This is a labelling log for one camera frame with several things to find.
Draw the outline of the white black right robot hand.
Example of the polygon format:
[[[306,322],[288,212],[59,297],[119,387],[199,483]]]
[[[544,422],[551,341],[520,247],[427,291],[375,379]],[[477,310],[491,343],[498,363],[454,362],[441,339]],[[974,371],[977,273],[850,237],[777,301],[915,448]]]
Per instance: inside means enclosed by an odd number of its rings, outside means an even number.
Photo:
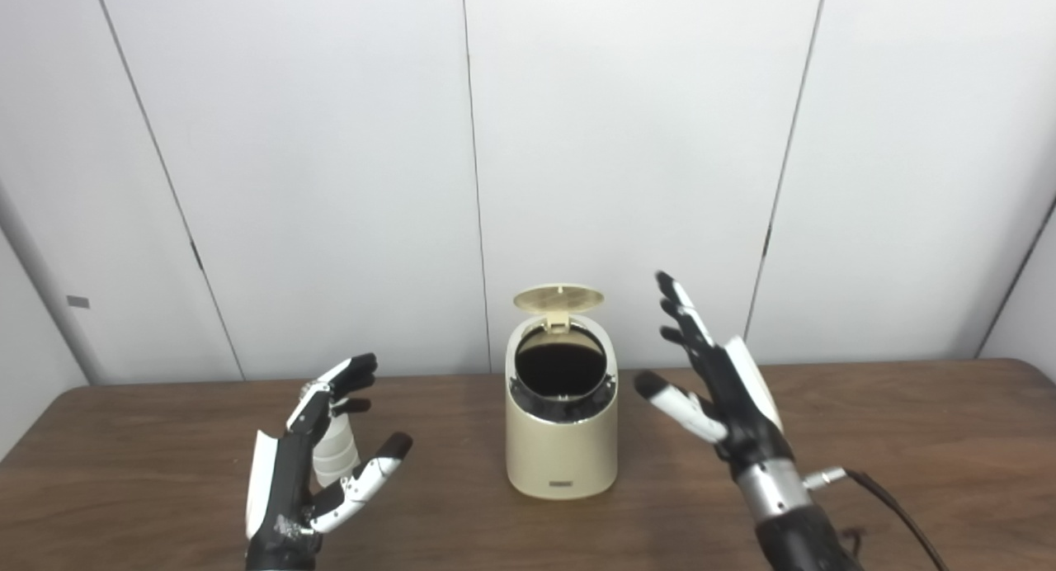
[[[702,397],[650,370],[636,375],[634,389],[671,420],[713,444],[733,478],[769,460],[794,460],[776,402],[743,339],[716,342],[686,289],[666,271],[657,271],[656,281],[661,308],[675,322],[674,327],[661,327],[660,334],[684,350],[709,395]]]

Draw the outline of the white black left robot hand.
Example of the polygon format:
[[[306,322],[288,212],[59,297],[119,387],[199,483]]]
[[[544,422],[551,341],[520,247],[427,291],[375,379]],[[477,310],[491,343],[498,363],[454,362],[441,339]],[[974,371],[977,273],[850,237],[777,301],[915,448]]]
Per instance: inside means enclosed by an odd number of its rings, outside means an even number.
[[[258,432],[247,489],[247,570],[314,570],[325,534],[357,514],[384,487],[413,446],[395,432],[372,459],[312,493],[314,448],[341,414],[366,412],[351,394],[375,382],[374,353],[350,357],[302,388],[283,435]]]

